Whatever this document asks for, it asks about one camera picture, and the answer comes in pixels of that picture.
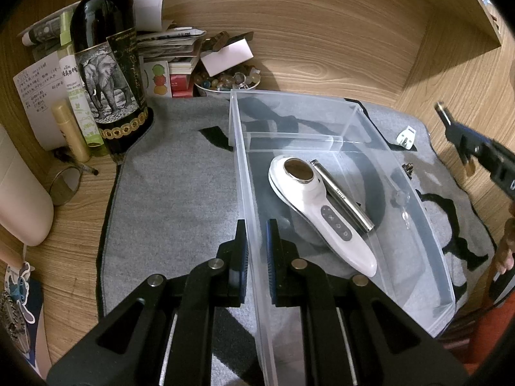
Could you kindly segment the orange jacket sleeve forearm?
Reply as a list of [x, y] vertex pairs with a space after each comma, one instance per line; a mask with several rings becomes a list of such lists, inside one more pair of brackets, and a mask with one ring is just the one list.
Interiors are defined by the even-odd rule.
[[473, 375], [498, 345], [514, 317], [514, 293], [499, 306], [493, 305], [488, 290], [497, 270], [491, 268], [481, 302], [480, 316], [474, 325], [468, 348], [464, 352], [463, 365]]

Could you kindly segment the person right hand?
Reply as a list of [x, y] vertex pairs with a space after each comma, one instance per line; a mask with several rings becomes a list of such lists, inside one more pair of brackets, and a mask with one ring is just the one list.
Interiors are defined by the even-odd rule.
[[514, 203], [509, 207], [510, 218], [504, 224], [504, 234], [495, 254], [494, 264], [499, 274], [505, 274], [514, 267], [515, 228]]

